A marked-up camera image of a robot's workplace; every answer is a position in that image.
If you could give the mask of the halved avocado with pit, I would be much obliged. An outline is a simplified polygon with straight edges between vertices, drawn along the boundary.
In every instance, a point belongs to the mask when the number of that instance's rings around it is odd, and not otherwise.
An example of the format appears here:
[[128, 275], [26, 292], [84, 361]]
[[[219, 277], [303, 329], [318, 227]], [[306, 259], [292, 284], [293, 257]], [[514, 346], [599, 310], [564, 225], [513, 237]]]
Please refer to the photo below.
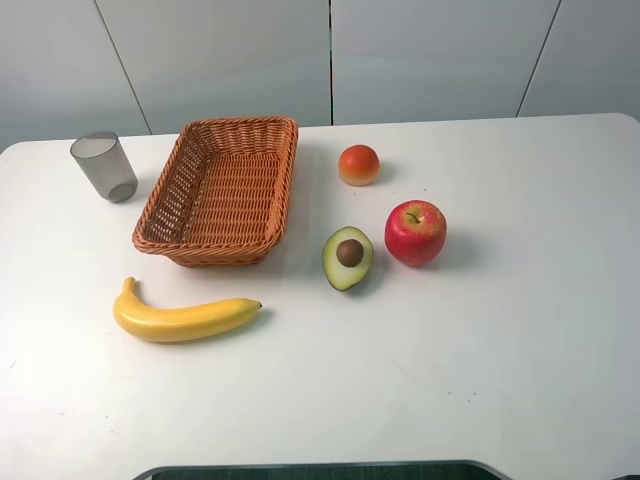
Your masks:
[[368, 274], [374, 259], [371, 240], [360, 229], [343, 227], [334, 232], [322, 250], [322, 266], [329, 284], [346, 291]]

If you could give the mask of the brown wicker basket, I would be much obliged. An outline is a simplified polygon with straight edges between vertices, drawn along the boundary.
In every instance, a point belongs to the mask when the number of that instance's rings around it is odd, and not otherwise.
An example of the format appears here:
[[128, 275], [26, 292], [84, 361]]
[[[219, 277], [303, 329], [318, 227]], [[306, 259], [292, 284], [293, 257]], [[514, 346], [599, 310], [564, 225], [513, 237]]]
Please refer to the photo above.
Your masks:
[[187, 124], [136, 224], [134, 247], [184, 267], [263, 261], [286, 230], [297, 143], [288, 117]]

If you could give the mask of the orange tomato fruit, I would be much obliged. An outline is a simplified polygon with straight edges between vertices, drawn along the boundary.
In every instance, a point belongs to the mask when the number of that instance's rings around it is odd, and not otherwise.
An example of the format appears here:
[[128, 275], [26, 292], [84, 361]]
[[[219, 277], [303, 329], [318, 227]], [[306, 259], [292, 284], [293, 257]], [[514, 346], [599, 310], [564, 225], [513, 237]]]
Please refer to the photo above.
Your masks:
[[364, 187], [378, 176], [380, 160], [377, 153], [367, 145], [352, 145], [346, 148], [338, 160], [340, 178], [348, 185]]

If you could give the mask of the red apple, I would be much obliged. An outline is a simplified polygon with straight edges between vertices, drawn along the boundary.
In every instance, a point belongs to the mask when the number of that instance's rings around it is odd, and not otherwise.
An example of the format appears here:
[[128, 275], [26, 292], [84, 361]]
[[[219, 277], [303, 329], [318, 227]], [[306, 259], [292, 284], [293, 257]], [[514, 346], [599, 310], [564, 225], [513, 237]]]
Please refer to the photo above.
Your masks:
[[409, 200], [389, 214], [384, 242], [401, 263], [421, 267], [441, 252], [447, 235], [447, 221], [441, 210], [424, 200]]

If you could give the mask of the yellow banana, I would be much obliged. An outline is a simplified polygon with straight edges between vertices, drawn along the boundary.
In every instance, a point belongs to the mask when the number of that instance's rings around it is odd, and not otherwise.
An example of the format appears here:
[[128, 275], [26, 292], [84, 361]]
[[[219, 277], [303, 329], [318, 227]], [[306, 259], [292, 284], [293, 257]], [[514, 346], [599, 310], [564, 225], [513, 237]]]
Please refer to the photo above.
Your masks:
[[262, 309], [259, 301], [232, 298], [184, 308], [155, 308], [136, 294], [127, 277], [114, 301], [113, 316], [127, 333], [153, 343], [178, 343], [224, 334], [249, 324]]

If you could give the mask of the grey translucent plastic cup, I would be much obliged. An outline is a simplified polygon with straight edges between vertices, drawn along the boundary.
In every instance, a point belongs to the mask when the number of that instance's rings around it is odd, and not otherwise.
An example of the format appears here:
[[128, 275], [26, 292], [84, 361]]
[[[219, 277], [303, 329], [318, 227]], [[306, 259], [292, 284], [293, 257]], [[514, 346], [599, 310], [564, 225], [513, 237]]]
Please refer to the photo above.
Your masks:
[[115, 133], [84, 135], [73, 142], [70, 154], [103, 199], [121, 203], [136, 193], [138, 178]]

